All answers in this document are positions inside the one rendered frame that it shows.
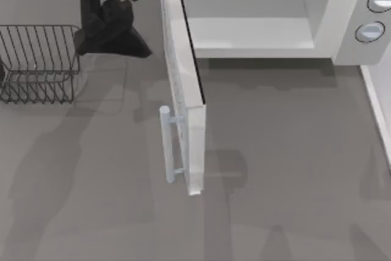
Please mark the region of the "pale microwave oven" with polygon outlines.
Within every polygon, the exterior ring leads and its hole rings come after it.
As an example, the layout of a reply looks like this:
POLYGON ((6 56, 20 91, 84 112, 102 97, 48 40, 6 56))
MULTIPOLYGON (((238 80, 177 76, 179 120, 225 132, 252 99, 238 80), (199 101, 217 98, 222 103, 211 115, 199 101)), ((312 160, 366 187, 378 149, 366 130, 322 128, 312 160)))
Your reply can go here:
POLYGON ((185 0, 195 56, 330 59, 334 65, 374 65, 391 41, 391 10, 373 13, 368 0, 185 0), (382 22, 375 42, 356 29, 382 22))

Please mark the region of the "pale microwave door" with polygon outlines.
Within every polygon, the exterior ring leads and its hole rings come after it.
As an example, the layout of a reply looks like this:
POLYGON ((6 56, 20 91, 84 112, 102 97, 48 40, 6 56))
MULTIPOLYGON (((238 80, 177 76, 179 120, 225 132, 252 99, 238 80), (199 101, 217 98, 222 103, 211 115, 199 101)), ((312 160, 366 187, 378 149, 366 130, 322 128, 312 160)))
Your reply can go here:
POLYGON ((163 44, 187 193, 204 189, 206 101, 185 0, 161 0, 163 44))

